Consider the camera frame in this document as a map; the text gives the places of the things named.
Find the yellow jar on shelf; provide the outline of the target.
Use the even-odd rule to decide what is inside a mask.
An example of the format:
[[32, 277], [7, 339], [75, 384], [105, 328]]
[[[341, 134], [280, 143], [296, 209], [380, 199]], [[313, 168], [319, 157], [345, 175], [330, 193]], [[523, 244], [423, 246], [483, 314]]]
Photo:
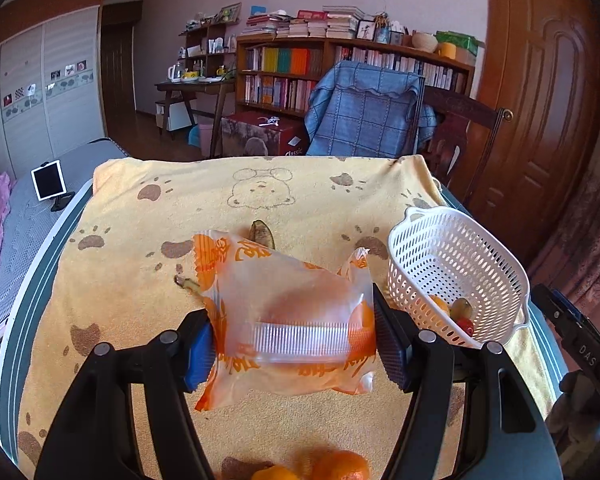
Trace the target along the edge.
[[439, 42], [438, 43], [438, 55], [442, 58], [449, 58], [450, 60], [456, 59], [457, 46], [450, 42]]

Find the green brown kiwi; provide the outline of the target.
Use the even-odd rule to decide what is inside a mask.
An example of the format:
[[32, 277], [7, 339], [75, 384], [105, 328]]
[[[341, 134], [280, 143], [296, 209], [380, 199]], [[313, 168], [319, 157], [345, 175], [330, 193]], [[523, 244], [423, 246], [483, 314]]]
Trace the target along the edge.
[[457, 321], [460, 318], [471, 318], [474, 313], [471, 303], [464, 297], [457, 298], [450, 307], [450, 317]]

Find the green box on shelf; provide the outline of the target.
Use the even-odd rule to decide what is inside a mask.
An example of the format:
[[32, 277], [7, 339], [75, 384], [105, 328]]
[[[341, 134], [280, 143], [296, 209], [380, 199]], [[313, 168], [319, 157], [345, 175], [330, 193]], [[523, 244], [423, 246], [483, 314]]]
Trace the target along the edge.
[[455, 44], [457, 47], [469, 51], [472, 55], [478, 54], [480, 42], [474, 36], [462, 32], [451, 32], [450, 30], [438, 30], [434, 36], [439, 42]]

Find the yellow bear print towel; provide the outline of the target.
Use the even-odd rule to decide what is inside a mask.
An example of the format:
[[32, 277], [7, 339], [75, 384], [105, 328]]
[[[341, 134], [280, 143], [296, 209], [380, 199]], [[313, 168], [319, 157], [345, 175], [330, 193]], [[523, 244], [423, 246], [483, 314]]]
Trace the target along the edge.
[[221, 335], [210, 385], [186, 401], [214, 472], [249, 462], [307, 472], [318, 453], [358, 453], [379, 478], [408, 397], [368, 349], [287, 375], [232, 330], [283, 293], [300, 321], [344, 296], [349, 272], [387, 281], [387, 238], [406, 208], [441, 205], [418, 156], [110, 160], [59, 259], [20, 404], [19, 466], [32, 476], [50, 424], [95, 344], [144, 344], [208, 309]]

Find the mandarin orange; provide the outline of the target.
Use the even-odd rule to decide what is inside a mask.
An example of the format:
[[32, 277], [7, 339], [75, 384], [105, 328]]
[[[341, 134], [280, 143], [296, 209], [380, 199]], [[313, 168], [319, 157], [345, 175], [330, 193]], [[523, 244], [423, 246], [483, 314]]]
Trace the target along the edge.
[[251, 476], [251, 480], [300, 480], [300, 478], [284, 466], [273, 465], [256, 471]]
[[368, 480], [370, 465], [367, 460], [350, 451], [332, 451], [314, 464], [311, 478], [316, 480]]

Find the red tomato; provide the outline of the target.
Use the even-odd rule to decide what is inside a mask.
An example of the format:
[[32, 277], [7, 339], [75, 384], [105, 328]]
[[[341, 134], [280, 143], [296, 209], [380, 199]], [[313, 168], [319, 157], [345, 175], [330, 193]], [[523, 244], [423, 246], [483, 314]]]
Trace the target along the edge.
[[466, 335], [469, 337], [474, 336], [475, 326], [470, 318], [458, 318], [455, 323], [460, 326]]

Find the white wardrobe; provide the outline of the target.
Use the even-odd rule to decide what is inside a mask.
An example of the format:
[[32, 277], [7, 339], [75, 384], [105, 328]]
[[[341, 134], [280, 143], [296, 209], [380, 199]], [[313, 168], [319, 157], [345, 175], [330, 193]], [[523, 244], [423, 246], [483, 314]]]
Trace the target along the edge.
[[98, 6], [37, 24], [0, 43], [0, 174], [27, 177], [106, 136]]

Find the red gift box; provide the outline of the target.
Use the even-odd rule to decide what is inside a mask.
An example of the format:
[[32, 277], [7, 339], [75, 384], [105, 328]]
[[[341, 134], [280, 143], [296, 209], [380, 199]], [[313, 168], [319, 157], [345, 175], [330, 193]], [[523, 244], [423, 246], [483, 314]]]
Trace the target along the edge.
[[309, 147], [301, 120], [257, 110], [223, 117], [221, 134], [225, 156], [299, 156]]

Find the blue plaid cloth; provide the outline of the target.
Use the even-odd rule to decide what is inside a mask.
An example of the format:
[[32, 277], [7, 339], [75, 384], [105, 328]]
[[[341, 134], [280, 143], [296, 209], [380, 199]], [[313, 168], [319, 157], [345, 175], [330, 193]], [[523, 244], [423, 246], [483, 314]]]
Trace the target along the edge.
[[304, 125], [309, 156], [400, 158], [432, 139], [437, 118], [413, 73], [341, 61], [317, 83]]

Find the white electric kettle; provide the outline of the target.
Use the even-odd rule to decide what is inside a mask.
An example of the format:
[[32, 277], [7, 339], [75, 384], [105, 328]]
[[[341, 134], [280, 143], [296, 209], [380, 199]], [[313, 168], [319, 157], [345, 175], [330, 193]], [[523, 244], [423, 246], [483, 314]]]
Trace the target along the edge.
[[166, 72], [166, 76], [172, 82], [180, 81], [182, 76], [181, 66], [179, 66], [178, 64], [170, 66], [168, 68], [168, 71]]

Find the white plastic basket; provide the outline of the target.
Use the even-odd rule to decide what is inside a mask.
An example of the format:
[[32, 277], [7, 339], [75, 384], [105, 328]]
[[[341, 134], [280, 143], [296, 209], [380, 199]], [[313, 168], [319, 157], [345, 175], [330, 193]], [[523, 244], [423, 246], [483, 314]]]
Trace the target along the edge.
[[[530, 285], [519, 261], [489, 231], [455, 208], [411, 206], [388, 236], [387, 292], [393, 307], [422, 330], [450, 344], [481, 348], [506, 344], [529, 325]], [[472, 305], [474, 336], [429, 298], [450, 307], [464, 297]]]

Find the orange snack bag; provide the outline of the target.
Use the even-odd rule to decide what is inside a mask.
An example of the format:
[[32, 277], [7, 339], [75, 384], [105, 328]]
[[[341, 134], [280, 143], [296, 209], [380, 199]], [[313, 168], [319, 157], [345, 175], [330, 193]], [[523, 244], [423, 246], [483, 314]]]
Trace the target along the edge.
[[215, 348], [197, 411], [236, 404], [251, 391], [372, 391], [376, 334], [366, 248], [332, 272], [229, 232], [197, 232], [192, 243]]

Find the brown wooden door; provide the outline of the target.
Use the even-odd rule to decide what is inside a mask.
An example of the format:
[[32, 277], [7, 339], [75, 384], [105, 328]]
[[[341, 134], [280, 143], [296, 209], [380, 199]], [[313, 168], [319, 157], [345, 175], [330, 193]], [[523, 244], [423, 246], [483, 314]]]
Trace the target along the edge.
[[528, 266], [600, 132], [600, 14], [591, 0], [489, 0], [478, 99], [508, 116], [486, 138], [465, 204]]

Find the dark wooden chair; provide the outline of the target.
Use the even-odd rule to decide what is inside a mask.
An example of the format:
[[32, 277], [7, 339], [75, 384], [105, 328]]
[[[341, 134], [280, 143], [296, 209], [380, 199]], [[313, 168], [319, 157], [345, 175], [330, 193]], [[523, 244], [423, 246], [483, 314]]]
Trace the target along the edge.
[[486, 106], [464, 94], [427, 87], [424, 103], [434, 110], [437, 125], [422, 154], [430, 172], [464, 205], [475, 193], [504, 122], [514, 114]]

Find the small open shelf unit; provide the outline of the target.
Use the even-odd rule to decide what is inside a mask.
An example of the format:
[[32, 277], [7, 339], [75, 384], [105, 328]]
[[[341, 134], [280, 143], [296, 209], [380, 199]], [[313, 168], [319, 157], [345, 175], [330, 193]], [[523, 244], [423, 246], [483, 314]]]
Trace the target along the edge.
[[237, 40], [234, 35], [238, 21], [209, 21], [188, 25], [180, 37], [184, 44], [178, 59], [188, 72], [201, 77], [224, 76], [236, 66]]

